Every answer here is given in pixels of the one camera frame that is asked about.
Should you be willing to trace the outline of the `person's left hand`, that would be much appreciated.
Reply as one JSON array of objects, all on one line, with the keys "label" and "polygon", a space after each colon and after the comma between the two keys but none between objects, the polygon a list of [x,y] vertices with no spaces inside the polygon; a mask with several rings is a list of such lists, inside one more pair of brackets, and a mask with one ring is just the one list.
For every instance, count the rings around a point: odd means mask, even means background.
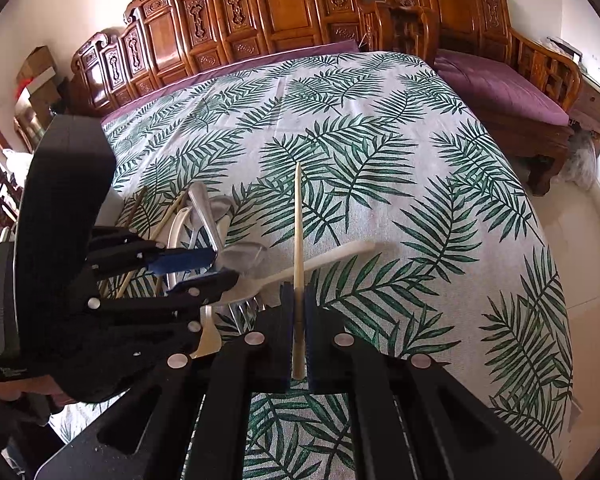
[{"label": "person's left hand", "polygon": [[13,382],[0,382],[0,399],[3,401],[12,402],[18,400],[25,393],[50,396],[58,406],[76,403],[76,400],[67,396],[50,376],[18,379]]}]

